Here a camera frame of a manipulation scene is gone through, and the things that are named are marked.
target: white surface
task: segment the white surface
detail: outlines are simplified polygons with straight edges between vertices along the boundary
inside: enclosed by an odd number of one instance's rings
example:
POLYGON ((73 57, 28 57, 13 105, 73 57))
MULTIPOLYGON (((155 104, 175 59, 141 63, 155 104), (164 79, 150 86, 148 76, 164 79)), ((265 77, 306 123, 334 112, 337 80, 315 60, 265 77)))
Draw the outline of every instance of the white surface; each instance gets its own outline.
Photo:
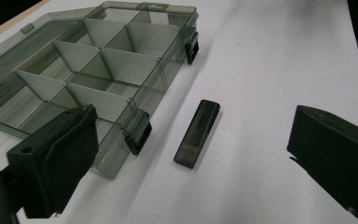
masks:
MULTIPOLYGON (((101 2, 51 0, 28 20, 101 2)), ((346 1, 153 2, 198 8, 200 52, 170 86, 143 151, 116 180, 88 173, 62 215, 27 220, 20 212, 21 223, 358 223, 286 151, 297 105, 358 125, 358 52, 346 1), (222 109, 189 170, 172 159, 203 98, 222 109)), ((17 142, 0 133, 1 169, 17 142)))

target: box latch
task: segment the box latch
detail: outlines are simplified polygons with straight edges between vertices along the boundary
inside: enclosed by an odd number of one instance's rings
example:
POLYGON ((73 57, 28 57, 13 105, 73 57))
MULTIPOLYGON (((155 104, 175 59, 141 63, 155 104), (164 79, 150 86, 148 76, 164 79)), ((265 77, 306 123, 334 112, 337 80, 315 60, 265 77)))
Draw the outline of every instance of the box latch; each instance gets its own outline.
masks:
POLYGON ((142 109, 136 109, 132 119, 122 127, 125 142, 133 155, 139 154, 151 131, 149 114, 142 109))
POLYGON ((199 52, 199 33, 194 29, 188 42, 185 44, 185 51, 188 64, 192 64, 199 52))

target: black rectangular object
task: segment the black rectangular object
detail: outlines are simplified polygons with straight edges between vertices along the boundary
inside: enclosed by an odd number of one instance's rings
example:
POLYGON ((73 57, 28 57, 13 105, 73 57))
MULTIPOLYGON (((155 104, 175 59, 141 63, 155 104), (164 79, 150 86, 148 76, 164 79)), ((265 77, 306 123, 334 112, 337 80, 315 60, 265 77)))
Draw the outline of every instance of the black rectangular object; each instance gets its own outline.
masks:
POLYGON ((173 160, 193 169, 220 110, 220 104, 201 100, 173 160))
POLYGON ((66 110, 7 153, 28 218, 62 213, 98 152, 96 119, 92 105, 66 110))
POLYGON ((357 126, 299 105, 287 149, 322 188, 358 217, 357 126))

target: black clip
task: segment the black clip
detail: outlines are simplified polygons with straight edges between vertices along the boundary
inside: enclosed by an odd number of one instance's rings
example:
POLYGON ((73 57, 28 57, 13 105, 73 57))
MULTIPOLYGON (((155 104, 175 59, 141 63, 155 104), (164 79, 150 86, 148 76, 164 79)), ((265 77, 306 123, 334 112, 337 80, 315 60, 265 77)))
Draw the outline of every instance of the black clip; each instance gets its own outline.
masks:
POLYGON ((185 52, 188 64, 193 63, 194 59, 197 56, 197 53, 199 52, 199 49, 199 33, 194 32, 189 38, 188 43, 185 44, 185 52))
POLYGON ((142 109, 136 109, 132 119, 122 128, 124 140, 133 155, 138 155, 152 132, 149 114, 142 109))

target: plastic organizer box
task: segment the plastic organizer box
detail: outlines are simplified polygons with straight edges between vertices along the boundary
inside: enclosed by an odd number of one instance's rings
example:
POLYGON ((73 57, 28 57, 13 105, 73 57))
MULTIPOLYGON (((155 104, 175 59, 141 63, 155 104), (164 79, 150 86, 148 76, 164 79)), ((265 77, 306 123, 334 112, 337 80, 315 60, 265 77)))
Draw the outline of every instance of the plastic organizer box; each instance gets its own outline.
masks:
POLYGON ((159 102, 198 51, 194 7, 105 2, 47 14, 0 46, 0 130, 25 138, 61 112, 94 105, 93 166, 115 178, 139 153, 159 102))

